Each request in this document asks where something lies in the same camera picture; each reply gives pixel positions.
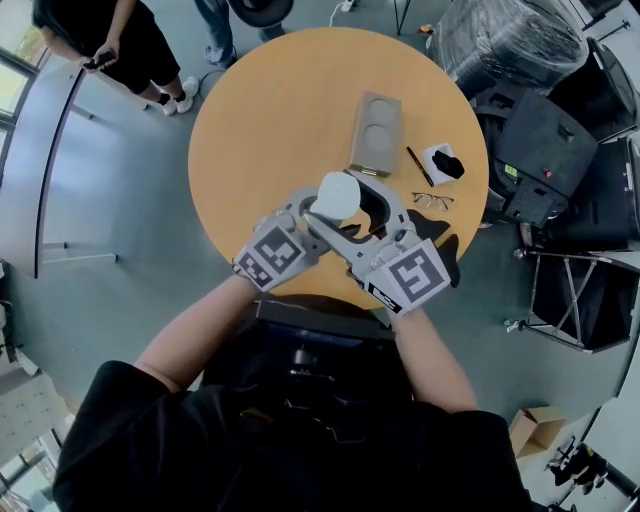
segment power strip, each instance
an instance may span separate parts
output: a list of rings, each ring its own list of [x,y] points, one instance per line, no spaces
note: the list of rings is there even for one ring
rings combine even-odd
[[[356,1],[357,0],[344,0],[341,7],[342,12],[349,12],[351,9],[353,9]]]

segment eyeglasses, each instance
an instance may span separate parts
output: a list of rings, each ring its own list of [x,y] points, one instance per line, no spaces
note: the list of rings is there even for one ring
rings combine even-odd
[[[423,194],[422,192],[412,192],[413,204],[418,208],[437,208],[441,212],[446,212],[453,204],[452,197],[432,196],[431,194]]]

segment black shirt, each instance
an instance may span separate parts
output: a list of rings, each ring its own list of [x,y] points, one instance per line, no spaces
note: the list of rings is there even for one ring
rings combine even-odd
[[[386,404],[342,443],[295,420],[243,426],[245,391],[171,394],[105,363],[62,449],[60,509],[532,510],[499,416]]]
[[[81,55],[93,57],[109,33],[117,0],[34,0],[33,24],[48,27]],[[153,22],[149,8],[136,2],[122,33],[122,43],[135,37],[136,25]]]

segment pen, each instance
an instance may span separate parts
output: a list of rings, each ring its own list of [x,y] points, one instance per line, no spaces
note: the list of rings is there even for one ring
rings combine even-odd
[[[433,180],[431,179],[431,176],[429,176],[427,171],[425,171],[424,167],[422,167],[422,164],[420,163],[420,160],[418,160],[418,157],[416,156],[416,154],[413,152],[413,150],[409,146],[407,146],[407,151],[411,155],[411,158],[413,158],[413,161],[418,166],[418,169],[420,169],[420,172],[424,174],[424,177],[427,179],[427,183],[429,183],[429,185],[434,187],[435,185],[433,184]]]

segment white object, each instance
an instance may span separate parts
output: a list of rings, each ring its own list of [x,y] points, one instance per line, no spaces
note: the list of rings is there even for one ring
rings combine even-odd
[[[18,358],[18,364],[20,368],[22,368],[29,377],[35,377],[36,373],[38,373],[38,368],[36,364],[29,359],[20,349],[16,349],[16,357]]]
[[[453,154],[453,149],[451,149],[451,146],[447,143],[438,144],[437,146],[431,146],[430,148],[427,148],[424,150],[424,153],[422,154],[422,156],[424,158],[424,163],[427,168],[427,172],[429,173],[429,176],[431,176],[431,179],[433,180],[433,184],[442,185],[447,181],[454,181],[455,178],[452,178],[448,174],[443,173],[440,169],[436,167],[436,164],[433,163],[433,155],[436,154],[436,151],[442,151],[445,155],[448,155],[450,157],[456,156]]]
[[[182,101],[176,101],[178,114],[184,114],[191,110],[191,107],[193,107],[193,98],[198,94],[199,88],[200,82],[194,76],[190,76],[182,83],[182,89],[184,90],[186,98]]]
[[[160,105],[160,108],[162,109],[162,113],[165,116],[172,116],[176,113],[178,106],[176,105],[174,99],[170,98],[169,101],[167,101],[164,105]]]
[[[336,5],[336,8],[333,10],[333,14],[331,15],[331,18],[329,18],[329,26],[333,27],[333,17],[336,15],[336,13],[338,12],[338,9],[340,7],[342,7],[345,4],[345,2],[340,2],[338,5]]]
[[[311,205],[313,213],[331,220],[346,220],[360,208],[358,180],[344,172],[328,173],[318,190],[318,199]]]

